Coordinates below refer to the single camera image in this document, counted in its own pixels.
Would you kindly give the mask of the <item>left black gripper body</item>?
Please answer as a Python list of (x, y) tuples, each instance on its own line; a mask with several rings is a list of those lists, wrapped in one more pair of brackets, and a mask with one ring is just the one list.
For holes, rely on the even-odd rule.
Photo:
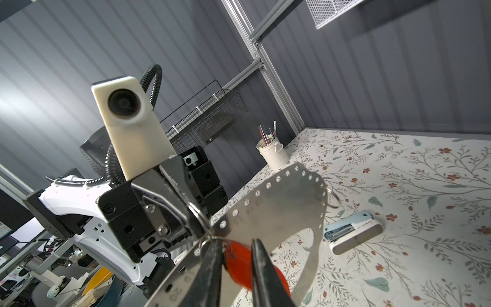
[(228, 202), (212, 162), (197, 146), (104, 193), (98, 207), (131, 261), (201, 237)]

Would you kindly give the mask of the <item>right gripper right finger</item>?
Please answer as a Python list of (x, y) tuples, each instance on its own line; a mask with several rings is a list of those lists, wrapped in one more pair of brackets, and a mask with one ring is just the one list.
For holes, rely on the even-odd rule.
[(295, 306), (285, 277), (273, 265), (262, 241), (253, 239), (251, 247), (253, 306)]

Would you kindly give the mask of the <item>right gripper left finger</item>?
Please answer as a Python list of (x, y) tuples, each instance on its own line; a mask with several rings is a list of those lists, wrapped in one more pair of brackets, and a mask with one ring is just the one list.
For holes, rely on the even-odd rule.
[(202, 266), (179, 306), (220, 306), (223, 249), (221, 239), (211, 240)]

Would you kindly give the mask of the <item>red key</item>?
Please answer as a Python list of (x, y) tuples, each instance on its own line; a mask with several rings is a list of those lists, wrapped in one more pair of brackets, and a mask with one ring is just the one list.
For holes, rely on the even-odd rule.
[(235, 241), (227, 242), (224, 258), (231, 279), (252, 293), (251, 252), (252, 244), (246, 246)]

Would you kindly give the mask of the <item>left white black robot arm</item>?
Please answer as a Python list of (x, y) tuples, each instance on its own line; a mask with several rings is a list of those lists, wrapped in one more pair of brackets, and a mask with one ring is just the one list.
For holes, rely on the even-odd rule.
[(50, 180), (26, 204), (56, 237), (73, 239), (97, 262), (149, 298), (174, 268), (171, 251), (199, 238), (196, 217), (212, 217), (228, 202), (202, 147), (126, 180), (109, 134), (101, 127), (81, 145), (100, 178), (77, 170)]

